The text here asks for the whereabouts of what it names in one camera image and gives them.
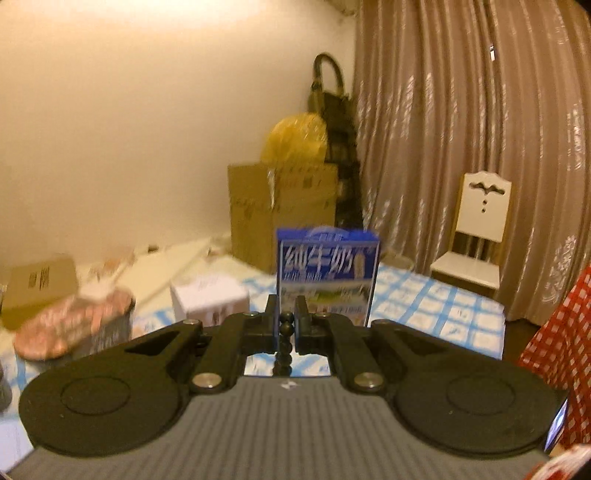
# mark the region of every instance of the wooden chair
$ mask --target wooden chair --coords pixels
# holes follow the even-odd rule
[[[499,289],[499,260],[511,182],[496,173],[463,176],[449,250],[431,264],[431,276],[475,293]]]

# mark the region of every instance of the curtain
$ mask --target curtain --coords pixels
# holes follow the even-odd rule
[[[591,260],[591,24],[574,0],[363,0],[355,84],[364,219],[420,273],[460,178],[510,180],[497,300],[543,324]]]

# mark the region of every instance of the milk carton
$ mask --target milk carton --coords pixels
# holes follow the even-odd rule
[[[340,313],[366,326],[374,296],[379,239],[332,227],[277,230],[277,294],[282,311],[298,296],[311,313]]]

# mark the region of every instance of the bedsheet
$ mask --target bedsheet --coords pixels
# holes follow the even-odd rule
[[[251,296],[251,309],[265,309],[267,296],[275,293],[276,279],[258,275],[243,281]],[[441,283],[432,278],[380,266],[369,321],[390,319],[494,358],[501,358],[505,335],[504,309],[499,303]],[[133,337],[174,323],[172,308],[156,310],[133,319]],[[10,408],[0,421],[17,416],[18,399],[40,367],[24,362],[12,347],[13,334],[0,329],[0,362],[12,387]],[[273,355],[248,358],[246,375],[271,375]],[[330,375],[326,358],[293,353],[292,376]]]

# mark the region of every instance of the wall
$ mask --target wall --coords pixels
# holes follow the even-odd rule
[[[227,231],[226,166],[305,110],[317,53],[350,88],[354,23],[322,0],[0,2],[0,265]]]

